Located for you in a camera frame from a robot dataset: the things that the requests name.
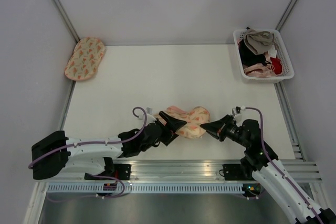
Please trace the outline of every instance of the white laundry basket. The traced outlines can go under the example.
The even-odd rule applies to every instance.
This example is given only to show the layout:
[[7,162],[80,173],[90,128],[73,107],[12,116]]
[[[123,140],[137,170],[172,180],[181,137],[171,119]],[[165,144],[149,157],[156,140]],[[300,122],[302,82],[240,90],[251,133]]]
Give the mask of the white laundry basket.
[[243,76],[243,81],[244,82],[260,82],[260,83],[277,83],[285,79],[293,78],[294,76],[293,66],[292,66],[292,63],[290,62],[284,41],[282,40],[282,37],[279,31],[274,30],[274,29],[255,29],[255,30],[256,31],[270,31],[271,33],[274,34],[275,42],[279,46],[278,52],[277,52],[277,58],[281,60],[282,74],[279,76],[275,76],[275,77],[258,78],[258,77],[247,76],[244,73],[243,64],[242,64],[240,54],[239,54],[238,40],[242,40],[244,38],[244,35],[247,29],[240,29],[240,30],[235,30],[233,32],[233,38],[234,38],[235,45],[236,45],[237,57],[239,61],[240,72],[241,72],[241,75]]

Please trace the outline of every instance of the cloth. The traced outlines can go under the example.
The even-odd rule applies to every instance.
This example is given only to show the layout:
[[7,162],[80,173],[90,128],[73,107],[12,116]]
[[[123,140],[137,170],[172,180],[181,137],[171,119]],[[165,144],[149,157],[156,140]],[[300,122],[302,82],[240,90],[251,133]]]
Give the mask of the cloth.
[[73,81],[90,79],[97,72],[105,52],[106,47],[100,39],[92,37],[81,39],[75,46],[64,74]]
[[271,58],[272,58],[271,55],[268,52],[264,53],[264,55],[265,55],[266,62],[269,63],[269,64],[271,64],[272,63],[272,61],[271,61]]
[[274,34],[269,31],[248,29],[244,35],[244,43],[254,55],[261,55],[275,45]]
[[246,74],[247,76],[258,78],[267,78],[276,76],[276,74],[274,73],[273,65],[268,64],[267,66],[264,66],[263,64],[260,63],[244,68],[244,74]]
[[278,58],[273,58],[273,57],[270,57],[271,59],[271,62],[272,62],[272,65],[274,66],[274,73],[276,75],[279,75],[282,73],[282,64],[281,64],[281,61],[280,59]]
[[[185,126],[176,131],[176,134],[189,139],[201,137],[206,131],[200,125],[210,122],[210,113],[201,106],[190,111],[183,111],[176,106],[171,106],[163,112],[173,118],[187,122]],[[166,121],[159,114],[154,115],[154,117],[159,119],[162,124],[166,124]]]
[[246,65],[248,67],[253,66],[255,64],[261,63],[264,66],[266,66],[268,64],[268,62],[266,62],[266,58],[265,55],[261,54],[261,55],[255,55],[246,45],[245,42],[243,40],[241,40],[238,44],[239,46],[239,54],[240,54],[240,58],[241,58],[241,62],[243,63],[243,65]]

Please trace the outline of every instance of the metal track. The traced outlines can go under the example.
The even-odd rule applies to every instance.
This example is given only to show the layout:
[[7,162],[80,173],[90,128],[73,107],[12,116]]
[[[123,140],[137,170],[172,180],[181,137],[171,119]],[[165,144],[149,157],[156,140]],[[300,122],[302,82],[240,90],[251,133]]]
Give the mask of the metal track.
[[[117,185],[114,193],[120,193],[122,186]],[[110,193],[104,189],[104,183],[49,183],[48,193]],[[135,183],[125,185],[125,194],[242,194],[242,184],[147,184]]]
[[76,81],[71,81],[71,84],[70,84],[70,88],[69,88],[69,91],[68,91],[68,95],[66,97],[66,101],[65,101],[65,105],[64,105],[64,108],[63,108],[63,111],[62,111],[62,117],[59,121],[59,124],[58,124],[58,130],[63,130],[63,127],[64,127],[64,124],[65,124],[65,120],[67,118],[67,114],[68,114],[68,110],[69,110],[69,107],[70,107],[70,101],[71,101],[71,98],[72,98],[72,94],[73,94],[73,90],[75,89],[75,85],[76,85]]
[[310,189],[313,194],[314,200],[323,208],[327,209],[331,206],[325,194],[325,189],[322,183],[311,183]]
[[289,105],[289,102],[288,102],[288,98],[287,98],[287,95],[286,95],[286,92],[285,92],[285,88],[284,88],[284,85],[280,82],[280,83],[276,83],[275,85],[275,90],[277,92],[277,96],[278,96],[278,100],[279,100],[279,103],[280,103],[280,107],[281,107],[281,111],[282,111],[282,114],[283,114],[283,118],[285,119],[285,124],[286,124],[286,127],[287,127],[287,131],[288,131],[288,134],[290,136],[290,139],[292,141],[293,144],[296,144],[296,146],[299,147],[299,152],[300,152],[300,155],[301,155],[301,158],[303,161],[306,161],[306,152],[304,150],[304,148],[302,148],[302,145],[300,144],[300,141],[299,141],[299,135],[298,135],[298,132],[296,130],[296,125],[295,125],[295,121],[293,119],[293,115],[292,115],[292,112],[291,112],[291,108],[290,108],[290,105]]
[[295,159],[303,160],[299,144],[298,143],[292,143],[292,148],[293,148]]
[[47,183],[35,184],[23,224],[38,223],[47,193],[46,189],[47,189]]
[[[321,183],[321,175],[315,162],[302,160],[282,161],[286,170],[298,183]],[[129,161],[114,160],[115,164],[131,164],[130,183],[197,183],[236,184],[251,181],[225,181],[219,174],[223,164],[239,164],[240,161]],[[48,182],[89,183],[83,177],[49,179]]]

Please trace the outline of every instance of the floor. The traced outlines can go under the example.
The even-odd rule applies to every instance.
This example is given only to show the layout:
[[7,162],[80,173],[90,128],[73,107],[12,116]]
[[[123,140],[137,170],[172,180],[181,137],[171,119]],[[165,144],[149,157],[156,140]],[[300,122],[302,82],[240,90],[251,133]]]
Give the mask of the floor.
[[[50,194],[71,199],[78,194]],[[118,199],[83,198],[45,202],[40,224],[287,224],[285,214],[269,196],[259,200],[228,194],[129,194]]]
[[[76,83],[64,130],[69,137],[111,137],[142,126],[132,115],[135,106],[157,113],[172,105],[182,110],[203,106],[211,121],[231,114],[235,106],[259,108],[265,141],[279,158],[295,159],[274,85],[243,83],[234,45],[108,47],[97,74]],[[259,115],[245,111],[245,119],[259,120]],[[168,147],[150,148],[131,159],[237,160],[244,150],[204,134],[192,141],[178,137]]]

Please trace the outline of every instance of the black cloth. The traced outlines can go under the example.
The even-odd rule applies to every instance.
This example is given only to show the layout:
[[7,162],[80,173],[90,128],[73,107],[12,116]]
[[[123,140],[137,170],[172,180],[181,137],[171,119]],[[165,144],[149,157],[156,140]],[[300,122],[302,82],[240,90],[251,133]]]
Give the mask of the black cloth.
[[266,61],[265,55],[255,55],[246,45],[244,40],[241,40],[239,43],[239,54],[241,58],[241,62],[243,65],[248,67],[253,66],[255,64],[261,63],[264,66],[270,64]]

